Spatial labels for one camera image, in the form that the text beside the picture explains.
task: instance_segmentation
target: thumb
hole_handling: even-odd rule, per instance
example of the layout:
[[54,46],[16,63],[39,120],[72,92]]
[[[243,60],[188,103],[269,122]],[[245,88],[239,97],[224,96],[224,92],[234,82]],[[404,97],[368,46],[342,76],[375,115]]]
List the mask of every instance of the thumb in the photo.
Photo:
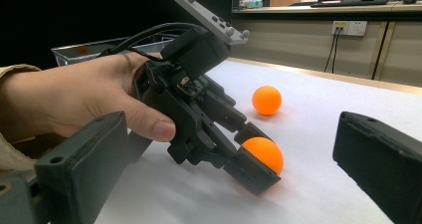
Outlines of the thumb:
[[127,127],[137,134],[156,141],[170,141],[176,134],[173,120],[139,100],[124,94],[115,99],[115,111],[124,111]]

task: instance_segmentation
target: ping pong ball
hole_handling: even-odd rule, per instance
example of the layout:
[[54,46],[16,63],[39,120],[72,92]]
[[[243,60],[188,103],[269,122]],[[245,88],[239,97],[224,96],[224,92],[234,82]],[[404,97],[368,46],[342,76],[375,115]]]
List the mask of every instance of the ping pong ball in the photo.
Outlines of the ping pong ball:
[[246,140],[242,146],[277,175],[282,173],[285,160],[282,151],[273,141],[265,137],[252,137]]
[[258,113],[270,115],[282,105],[282,95],[272,86],[262,86],[252,95],[252,105]]

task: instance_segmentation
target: wall outlet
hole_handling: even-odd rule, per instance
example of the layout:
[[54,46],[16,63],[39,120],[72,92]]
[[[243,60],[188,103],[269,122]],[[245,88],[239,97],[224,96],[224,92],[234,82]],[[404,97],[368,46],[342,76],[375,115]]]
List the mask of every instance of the wall outlet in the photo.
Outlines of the wall outlet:
[[348,36],[363,36],[366,31],[366,21],[350,21],[348,22]]
[[339,33],[336,32],[335,34],[338,35],[347,35],[347,30],[348,30],[348,21],[333,21],[332,22],[332,29],[331,29],[331,33],[334,34],[335,33],[335,29],[338,28],[342,28]]

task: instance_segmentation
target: hand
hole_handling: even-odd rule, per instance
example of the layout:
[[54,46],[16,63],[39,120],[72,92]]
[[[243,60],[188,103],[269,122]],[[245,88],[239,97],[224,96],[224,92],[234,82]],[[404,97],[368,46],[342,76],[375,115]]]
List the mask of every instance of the hand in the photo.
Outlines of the hand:
[[127,53],[12,74],[0,83],[0,121],[6,123],[0,131],[9,141],[49,132],[71,136],[96,117],[124,111],[131,130],[169,141],[174,122],[134,98],[133,80],[146,61]]

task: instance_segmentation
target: electrical cord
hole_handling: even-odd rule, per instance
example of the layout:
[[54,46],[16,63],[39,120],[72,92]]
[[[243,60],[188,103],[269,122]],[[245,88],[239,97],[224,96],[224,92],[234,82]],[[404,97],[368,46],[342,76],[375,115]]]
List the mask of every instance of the electrical cord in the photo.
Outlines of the electrical cord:
[[[131,46],[155,34],[165,33],[169,31],[177,31],[177,30],[186,31],[189,29],[197,28],[197,27],[199,26],[196,24],[191,24],[191,23],[165,23],[165,24],[157,25],[157,26],[148,28],[146,30],[143,30],[142,32],[132,37],[127,38],[126,40],[124,40],[123,42],[121,42],[120,44],[116,45],[113,48],[104,50],[102,53],[98,55],[98,57],[114,55],[125,50],[135,51],[135,49],[132,48]],[[136,52],[142,56],[147,56],[151,60],[154,59],[154,57],[149,56],[144,52],[139,52],[139,51],[136,51]]]
[[337,55],[337,44],[338,44],[338,37],[340,36],[340,32],[342,28],[338,30],[338,34],[335,38],[335,48],[334,48],[334,57],[332,58],[332,65],[331,65],[331,73],[334,74],[334,64],[335,64],[335,56]]
[[334,47],[335,38],[338,36],[337,33],[338,34],[340,33],[340,30],[338,27],[335,28],[334,35],[332,36],[331,50],[329,51],[328,59],[326,60],[325,68],[323,69],[324,72],[326,71],[326,68],[328,67],[329,59],[331,59],[331,54],[332,54],[332,49]]
[[133,47],[129,47],[129,48],[127,48],[127,50],[128,50],[128,51],[131,51],[131,52],[138,53],[138,54],[140,54],[141,56],[146,57],[146,58],[148,58],[149,60],[154,61],[154,62],[165,62],[165,60],[164,60],[164,59],[161,59],[161,58],[157,58],[157,57],[151,56],[151,55],[149,55],[149,54],[145,53],[144,51],[137,51],[137,50],[136,50],[135,48],[133,48]]

